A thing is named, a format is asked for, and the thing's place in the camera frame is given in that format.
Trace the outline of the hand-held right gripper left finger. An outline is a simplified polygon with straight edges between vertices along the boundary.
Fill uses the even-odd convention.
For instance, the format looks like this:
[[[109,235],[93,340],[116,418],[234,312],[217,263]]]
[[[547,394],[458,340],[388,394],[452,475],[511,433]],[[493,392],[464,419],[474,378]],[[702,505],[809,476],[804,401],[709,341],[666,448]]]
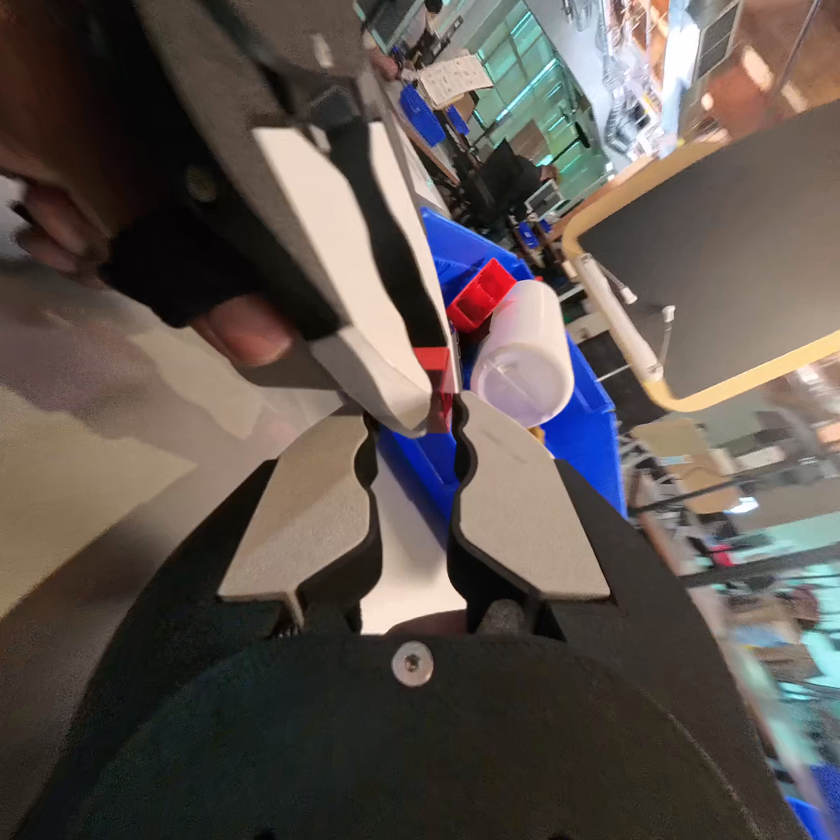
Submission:
[[[293,624],[361,623],[382,576],[373,493],[376,424],[334,413],[279,456],[217,589],[223,602],[276,602]]]

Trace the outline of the blue plastic bin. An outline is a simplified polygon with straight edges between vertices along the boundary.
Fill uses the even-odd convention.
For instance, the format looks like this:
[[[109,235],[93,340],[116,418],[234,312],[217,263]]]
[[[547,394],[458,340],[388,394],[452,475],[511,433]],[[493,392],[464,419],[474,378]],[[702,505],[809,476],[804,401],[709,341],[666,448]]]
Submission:
[[[438,282],[449,301],[490,259],[495,259],[516,281],[533,280],[523,259],[437,213],[421,209],[427,242]],[[555,459],[568,462],[623,517],[627,504],[623,488],[615,407],[591,366],[572,339],[568,339],[574,374],[569,404],[542,425],[544,443]],[[383,428],[380,452],[397,478],[425,499],[430,511],[448,523],[455,493],[456,442],[451,433],[409,438]]]

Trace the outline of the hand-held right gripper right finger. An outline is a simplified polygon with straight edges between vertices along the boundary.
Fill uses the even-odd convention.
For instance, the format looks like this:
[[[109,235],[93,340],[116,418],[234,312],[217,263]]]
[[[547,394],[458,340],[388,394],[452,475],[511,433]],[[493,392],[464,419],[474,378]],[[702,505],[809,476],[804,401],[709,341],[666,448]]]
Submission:
[[[472,392],[456,396],[448,578],[469,621],[510,601],[535,621],[554,602],[612,593],[550,452]]]

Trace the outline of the black board wooden rim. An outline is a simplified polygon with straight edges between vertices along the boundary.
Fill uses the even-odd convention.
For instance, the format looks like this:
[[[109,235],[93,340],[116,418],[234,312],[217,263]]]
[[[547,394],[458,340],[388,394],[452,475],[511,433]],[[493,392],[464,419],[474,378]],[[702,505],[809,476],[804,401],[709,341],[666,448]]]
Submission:
[[[564,257],[590,254],[629,287],[658,352],[668,412],[693,413],[839,349],[839,102],[728,144],[696,142],[648,164],[574,215]]]

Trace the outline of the white plastic cup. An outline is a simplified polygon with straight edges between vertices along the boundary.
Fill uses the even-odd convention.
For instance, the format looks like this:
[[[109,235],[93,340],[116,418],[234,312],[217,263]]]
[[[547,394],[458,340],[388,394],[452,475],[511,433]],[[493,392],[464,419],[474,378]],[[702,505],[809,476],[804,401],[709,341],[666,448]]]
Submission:
[[[469,390],[525,428],[556,417],[574,392],[571,352],[557,294],[517,281],[492,312]]]

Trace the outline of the dotted paper sign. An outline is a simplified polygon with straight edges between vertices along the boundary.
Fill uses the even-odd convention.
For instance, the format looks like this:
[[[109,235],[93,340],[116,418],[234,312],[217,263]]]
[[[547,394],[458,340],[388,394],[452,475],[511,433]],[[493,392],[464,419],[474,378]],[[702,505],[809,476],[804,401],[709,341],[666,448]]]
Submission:
[[[433,110],[442,110],[472,91],[494,86],[480,58],[470,53],[436,61],[420,69],[416,79]]]

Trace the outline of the person's left hand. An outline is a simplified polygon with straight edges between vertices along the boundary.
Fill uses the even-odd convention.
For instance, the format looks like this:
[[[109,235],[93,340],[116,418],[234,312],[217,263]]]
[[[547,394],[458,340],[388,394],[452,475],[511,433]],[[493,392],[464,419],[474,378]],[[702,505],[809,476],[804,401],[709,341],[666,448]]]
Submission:
[[[295,330],[254,267],[171,198],[69,26],[73,3],[2,2],[2,175],[24,183],[20,248],[82,286],[190,327],[238,367],[272,364]]]

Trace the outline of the black pole stand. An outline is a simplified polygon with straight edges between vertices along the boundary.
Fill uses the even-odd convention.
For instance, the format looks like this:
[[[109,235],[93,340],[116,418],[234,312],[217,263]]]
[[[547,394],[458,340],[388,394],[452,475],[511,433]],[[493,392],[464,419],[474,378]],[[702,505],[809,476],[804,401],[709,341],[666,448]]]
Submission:
[[[784,87],[792,78],[795,65],[800,58],[805,40],[810,34],[814,19],[821,9],[823,1],[811,1],[808,5],[806,14],[801,22],[801,26],[794,38],[790,52],[785,60],[784,66],[780,73],[775,77],[773,87],[771,88],[769,96],[769,103],[773,103],[782,93]]]

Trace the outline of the red toy building block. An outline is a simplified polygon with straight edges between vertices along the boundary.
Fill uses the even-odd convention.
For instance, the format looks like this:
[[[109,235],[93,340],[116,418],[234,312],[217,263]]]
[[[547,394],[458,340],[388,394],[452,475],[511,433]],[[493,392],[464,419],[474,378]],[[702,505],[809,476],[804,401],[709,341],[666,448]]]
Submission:
[[[459,333],[478,330],[516,283],[498,258],[490,257],[471,266],[442,287],[450,324]]]

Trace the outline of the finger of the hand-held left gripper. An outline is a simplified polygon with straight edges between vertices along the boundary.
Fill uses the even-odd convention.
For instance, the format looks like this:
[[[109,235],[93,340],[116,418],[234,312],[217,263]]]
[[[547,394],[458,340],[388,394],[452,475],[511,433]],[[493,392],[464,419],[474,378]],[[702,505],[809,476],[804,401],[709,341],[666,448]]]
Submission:
[[[456,359],[411,178],[383,121],[354,120],[341,130],[340,171],[360,206],[375,267],[416,362],[414,349],[426,347],[447,347]]]
[[[307,339],[312,357],[380,423],[423,435],[432,386],[385,289],[350,182],[298,129],[257,128],[253,136],[318,261],[314,286],[339,317],[328,335]]]

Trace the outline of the small blue bin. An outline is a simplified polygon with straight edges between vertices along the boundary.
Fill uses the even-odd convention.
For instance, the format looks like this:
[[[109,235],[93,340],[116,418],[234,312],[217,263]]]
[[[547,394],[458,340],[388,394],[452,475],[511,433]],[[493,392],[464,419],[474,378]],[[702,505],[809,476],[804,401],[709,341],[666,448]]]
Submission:
[[[406,120],[430,147],[446,140],[446,131],[437,119],[435,111],[413,84],[405,84],[398,98],[399,107]]]

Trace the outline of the red translucent cube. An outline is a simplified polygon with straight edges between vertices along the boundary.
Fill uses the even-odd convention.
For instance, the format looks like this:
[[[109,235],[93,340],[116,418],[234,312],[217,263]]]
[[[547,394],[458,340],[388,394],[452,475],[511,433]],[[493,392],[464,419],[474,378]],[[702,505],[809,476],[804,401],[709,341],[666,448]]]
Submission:
[[[425,434],[447,434],[460,388],[459,363],[447,347],[415,348],[414,353],[431,386]]]

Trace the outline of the white light bar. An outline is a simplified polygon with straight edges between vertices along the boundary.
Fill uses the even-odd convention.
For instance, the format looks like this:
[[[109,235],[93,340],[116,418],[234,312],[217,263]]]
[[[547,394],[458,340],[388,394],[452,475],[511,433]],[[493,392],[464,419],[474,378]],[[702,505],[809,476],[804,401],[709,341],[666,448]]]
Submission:
[[[642,383],[662,381],[676,307],[668,305],[658,312],[664,333],[660,349],[655,352],[627,312],[627,307],[637,301],[633,291],[590,254],[577,257],[574,265],[584,290],[603,315],[614,342],[638,380]]]

